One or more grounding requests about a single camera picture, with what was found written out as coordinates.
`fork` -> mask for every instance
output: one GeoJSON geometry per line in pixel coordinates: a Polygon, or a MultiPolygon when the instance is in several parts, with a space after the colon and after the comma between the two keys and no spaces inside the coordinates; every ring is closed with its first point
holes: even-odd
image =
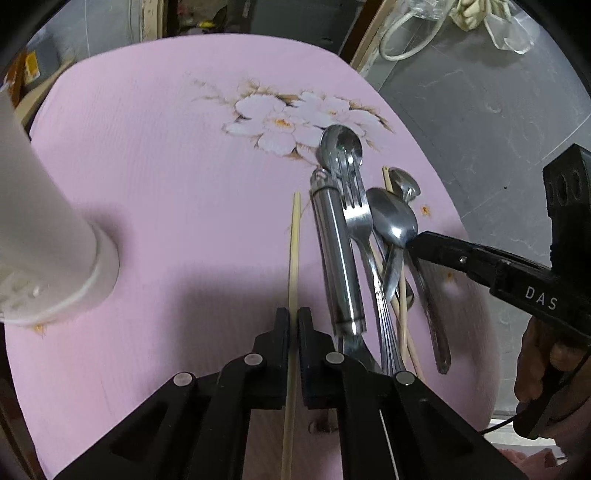
{"type": "Polygon", "coordinates": [[[376,320],[378,321],[382,372],[392,376],[405,368],[398,350],[398,344],[394,338],[394,327],[382,288],[382,281],[378,274],[378,266],[369,243],[374,222],[369,210],[363,180],[361,179],[357,159],[352,158],[352,155],[338,155],[336,163],[342,184],[343,211],[347,229],[350,237],[359,248],[369,287],[373,292],[372,299],[374,301],[376,320]]]}

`black cable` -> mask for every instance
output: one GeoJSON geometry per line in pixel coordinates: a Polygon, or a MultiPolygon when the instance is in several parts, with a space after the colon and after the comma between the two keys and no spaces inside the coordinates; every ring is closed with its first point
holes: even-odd
{"type": "MultiPolygon", "coordinates": [[[[572,370],[572,372],[570,372],[568,374],[567,377],[565,377],[564,380],[562,380],[562,382],[560,382],[558,384],[558,388],[556,389],[556,391],[562,390],[564,387],[566,387],[569,383],[572,382],[574,376],[583,368],[583,365],[587,362],[587,360],[589,359],[589,357],[591,356],[591,347],[589,347],[587,349],[587,352],[583,355],[583,358],[581,359],[581,361],[577,364],[577,366],[574,368],[574,370],[572,370]]],[[[490,432],[494,432],[495,430],[500,429],[501,427],[504,427],[505,425],[509,425],[510,423],[512,423],[516,418],[518,418],[525,410],[513,415],[512,417],[502,421],[501,423],[498,423],[496,425],[493,425],[492,427],[488,427],[487,429],[481,430],[480,434],[481,435],[486,435],[487,433],[490,432]]]]}

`floral pattern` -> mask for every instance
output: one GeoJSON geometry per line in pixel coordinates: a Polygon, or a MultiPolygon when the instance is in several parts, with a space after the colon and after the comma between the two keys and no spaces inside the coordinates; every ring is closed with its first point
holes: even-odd
{"type": "Polygon", "coordinates": [[[316,148],[325,128],[346,125],[361,139],[364,148],[378,150],[384,132],[393,132],[372,107],[353,100],[303,91],[280,94],[249,81],[238,99],[227,99],[214,86],[195,82],[201,99],[216,100],[234,110],[235,120],[222,126],[229,135],[247,137],[255,148],[281,157],[304,159],[316,164],[316,148]]]}

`white hose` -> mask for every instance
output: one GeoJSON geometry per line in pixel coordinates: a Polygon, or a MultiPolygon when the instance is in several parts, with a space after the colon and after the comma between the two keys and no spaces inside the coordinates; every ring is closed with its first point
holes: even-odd
{"type": "Polygon", "coordinates": [[[382,40],[380,40],[379,54],[381,55],[381,57],[384,60],[388,60],[388,61],[398,61],[398,60],[404,60],[409,57],[412,57],[413,55],[415,55],[415,53],[420,52],[427,45],[429,45],[429,42],[435,38],[435,35],[437,35],[437,33],[439,33],[439,30],[441,30],[441,27],[443,26],[443,23],[445,22],[445,20],[447,18],[447,14],[452,9],[454,3],[455,3],[455,0],[448,0],[447,6],[446,6],[446,13],[439,20],[437,20],[437,22],[435,23],[435,27],[433,28],[431,33],[419,45],[412,48],[411,50],[401,53],[400,55],[388,55],[385,51],[386,44],[389,42],[393,33],[397,29],[402,27],[406,22],[408,22],[412,17],[414,17],[414,13],[412,11],[408,11],[407,13],[405,13],[398,20],[396,20],[392,25],[390,25],[390,27],[386,30],[386,33],[382,37],[382,40]]]}

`tabletop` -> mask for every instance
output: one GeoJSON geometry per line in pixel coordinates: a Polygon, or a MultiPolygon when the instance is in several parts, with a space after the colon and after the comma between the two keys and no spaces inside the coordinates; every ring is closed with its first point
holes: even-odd
{"type": "MultiPolygon", "coordinates": [[[[250,351],[287,306],[291,207],[302,192],[299,305],[330,332],[309,178],[323,128],[363,144],[366,187],[381,167],[409,171],[421,231],[465,238],[444,186],[380,96],[340,58],[254,35],[180,37],[125,47],[64,73],[31,137],[50,176],[119,248],[99,307],[34,330],[6,326],[18,398],[53,478],[175,373],[205,375],[250,351]]],[[[409,311],[426,383],[476,428],[499,382],[485,295],[430,268],[452,367],[440,375],[426,319],[409,311]]],[[[369,290],[363,285],[367,306],[369,290]]],[[[377,334],[366,307],[366,338],[377,334]]],[[[297,411],[293,478],[342,478],[338,435],[312,435],[297,411]]],[[[254,412],[245,479],[278,478],[282,412],[254,412]]]]}

